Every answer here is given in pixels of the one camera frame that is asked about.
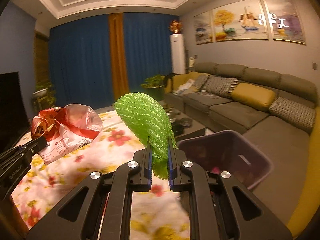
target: window curtain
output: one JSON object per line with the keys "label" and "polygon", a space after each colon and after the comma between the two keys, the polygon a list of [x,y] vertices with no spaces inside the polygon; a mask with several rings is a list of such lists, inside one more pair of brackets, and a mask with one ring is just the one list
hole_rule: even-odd
{"label": "window curtain", "polygon": [[114,102],[106,15],[52,28],[49,69],[57,106],[78,103],[93,109]]}
{"label": "window curtain", "polygon": [[109,14],[110,57],[115,100],[129,93],[123,38],[123,14]]}
{"label": "window curtain", "polygon": [[169,25],[178,16],[157,13],[124,13],[124,47],[130,92],[156,74],[172,72]]}

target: green foam net sleeve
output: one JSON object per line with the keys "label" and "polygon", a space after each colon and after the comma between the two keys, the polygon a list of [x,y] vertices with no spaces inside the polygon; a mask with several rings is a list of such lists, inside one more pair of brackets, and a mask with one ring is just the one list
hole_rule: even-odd
{"label": "green foam net sleeve", "polygon": [[167,179],[167,136],[171,136],[174,148],[177,145],[165,110],[152,97],[143,93],[122,96],[114,103],[114,108],[144,146],[150,136],[153,173],[161,179]]}

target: purple plastic bin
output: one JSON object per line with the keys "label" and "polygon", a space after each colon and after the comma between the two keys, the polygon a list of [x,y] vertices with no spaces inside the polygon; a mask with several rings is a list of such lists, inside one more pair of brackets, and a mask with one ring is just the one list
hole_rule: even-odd
{"label": "purple plastic bin", "polygon": [[241,134],[225,130],[178,142],[187,159],[206,171],[229,171],[249,190],[273,170],[272,162]]}

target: orange curtain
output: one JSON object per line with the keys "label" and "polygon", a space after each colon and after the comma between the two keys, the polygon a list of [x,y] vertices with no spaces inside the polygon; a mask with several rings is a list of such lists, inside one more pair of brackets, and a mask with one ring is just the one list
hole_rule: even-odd
{"label": "orange curtain", "polygon": [[109,14],[110,57],[113,94],[115,100],[129,93],[127,66],[124,53],[123,15]]}

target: electrical outlet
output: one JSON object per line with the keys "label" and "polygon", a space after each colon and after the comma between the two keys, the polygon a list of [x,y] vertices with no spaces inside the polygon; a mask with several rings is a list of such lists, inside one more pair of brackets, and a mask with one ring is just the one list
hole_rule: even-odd
{"label": "electrical outlet", "polygon": [[315,63],[315,62],[313,62],[313,63],[312,63],[312,69],[318,70],[318,64]]}

